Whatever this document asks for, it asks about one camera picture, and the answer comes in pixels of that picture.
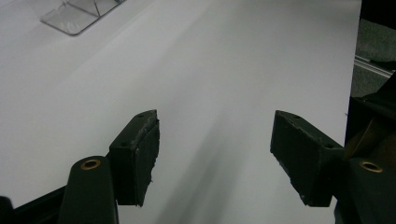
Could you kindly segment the clear acrylic organizer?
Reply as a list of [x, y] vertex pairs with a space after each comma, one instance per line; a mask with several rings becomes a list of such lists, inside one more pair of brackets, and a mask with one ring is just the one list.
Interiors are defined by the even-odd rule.
[[125, 0], [49, 0], [53, 9], [40, 21], [66, 35], [76, 36], [93, 26]]

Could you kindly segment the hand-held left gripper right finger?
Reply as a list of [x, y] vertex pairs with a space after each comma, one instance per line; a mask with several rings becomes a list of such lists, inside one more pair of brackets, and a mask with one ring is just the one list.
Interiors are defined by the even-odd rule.
[[307, 120], [275, 112], [270, 152], [305, 205], [328, 207], [332, 180], [344, 166], [344, 148]]

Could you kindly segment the black metal stand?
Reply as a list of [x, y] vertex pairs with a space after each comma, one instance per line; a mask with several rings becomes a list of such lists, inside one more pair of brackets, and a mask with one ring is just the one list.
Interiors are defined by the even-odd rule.
[[347, 133], [356, 133], [372, 118], [381, 118], [396, 127], [396, 72], [377, 92], [349, 98]]

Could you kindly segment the white table cover sheet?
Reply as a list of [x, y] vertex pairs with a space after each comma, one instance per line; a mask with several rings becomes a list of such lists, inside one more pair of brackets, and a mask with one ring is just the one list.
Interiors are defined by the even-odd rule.
[[334, 224], [270, 151], [275, 112], [345, 137], [360, 0], [126, 0], [81, 35], [0, 0], [0, 195], [63, 186], [154, 109], [160, 154], [120, 224]]

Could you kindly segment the aluminium floor rail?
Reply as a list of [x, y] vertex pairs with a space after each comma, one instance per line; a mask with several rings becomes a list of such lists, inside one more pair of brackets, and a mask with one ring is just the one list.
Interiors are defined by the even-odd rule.
[[396, 61], [380, 62], [356, 55], [354, 64], [382, 77], [391, 77], [396, 72]]

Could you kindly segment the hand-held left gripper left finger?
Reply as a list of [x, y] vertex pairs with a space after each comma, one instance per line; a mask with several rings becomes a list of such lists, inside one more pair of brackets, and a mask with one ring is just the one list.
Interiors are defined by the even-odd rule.
[[156, 109], [135, 115], [110, 144], [107, 157], [118, 205], [144, 204], [159, 146]]

